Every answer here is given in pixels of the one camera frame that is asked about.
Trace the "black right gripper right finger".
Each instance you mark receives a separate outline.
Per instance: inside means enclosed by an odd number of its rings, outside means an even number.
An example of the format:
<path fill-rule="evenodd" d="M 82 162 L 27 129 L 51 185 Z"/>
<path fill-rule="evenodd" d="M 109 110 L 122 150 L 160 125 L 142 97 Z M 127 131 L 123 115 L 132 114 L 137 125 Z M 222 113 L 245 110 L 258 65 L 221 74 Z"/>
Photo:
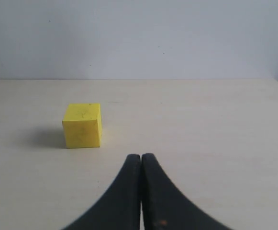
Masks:
<path fill-rule="evenodd" d="M 152 153 L 142 155 L 141 201 L 146 230 L 228 230 L 188 200 Z"/>

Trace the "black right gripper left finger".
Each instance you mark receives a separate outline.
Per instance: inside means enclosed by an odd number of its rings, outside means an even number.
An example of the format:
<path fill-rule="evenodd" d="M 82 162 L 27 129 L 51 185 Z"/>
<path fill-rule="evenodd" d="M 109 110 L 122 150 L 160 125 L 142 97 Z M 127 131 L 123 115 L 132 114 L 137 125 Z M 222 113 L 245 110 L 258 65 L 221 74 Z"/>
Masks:
<path fill-rule="evenodd" d="M 141 215 L 141 159 L 127 155 L 116 178 L 101 198 L 66 230 L 138 230 Z"/>

